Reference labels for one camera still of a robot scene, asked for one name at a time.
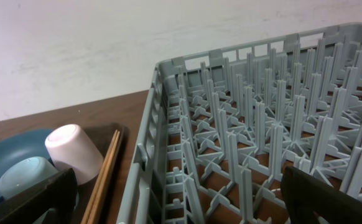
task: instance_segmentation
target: white backdrop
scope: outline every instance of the white backdrop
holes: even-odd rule
[[[148,89],[163,59],[345,22],[362,0],[0,0],[0,120]]]

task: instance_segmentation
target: blue bowl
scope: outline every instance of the blue bowl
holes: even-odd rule
[[[51,129],[38,129],[18,134],[0,142],[0,177],[18,162],[40,156],[51,161],[45,147],[45,138],[52,132]]]

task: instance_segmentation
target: gray plastic dish rack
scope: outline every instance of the gray plastic dish rack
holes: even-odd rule
[[[159,62],[117,223],[290,223],[285,166],[362,202],[362,23]]]

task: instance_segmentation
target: wooden chopstick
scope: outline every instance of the wooden chopstick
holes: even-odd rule
[[[120,132],[118,130],[115,130],[111,140],[111,144],[109,145],[108,152],[106,153],[104,162],[102,163],[102,168],[100,170],[100,173],[98,174],[98,178],[94,185],[93,192],[91,193],[90,200],[88,201],[88,205],[84,212],[81,224],[93,223],[93,221],[96,219],[98,205],[101,202],[100,198],[103,193],[105,182],[108,179],[109,168],[113,162],[113,157],[118,145],[119,137]]]

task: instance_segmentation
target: chopsticks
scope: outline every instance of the chopsticks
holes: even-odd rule
[[[99,221],[100,216],[97,214],[102,208],[104,202],[102,194],[104,192],[105,185],[108,184],[109,168],[113,163],[114,153],[116,152],[116,148],[118,146],[119,137],[120,132],[116,130],[113,134],[111,144],[109,145],[109,150],[106,153],[101,171],[98,174],[93,193],[91,194],[90,200],[88,201],[88,205],[86,207],[86,211],[84,212],[81,224],[92,224]]]

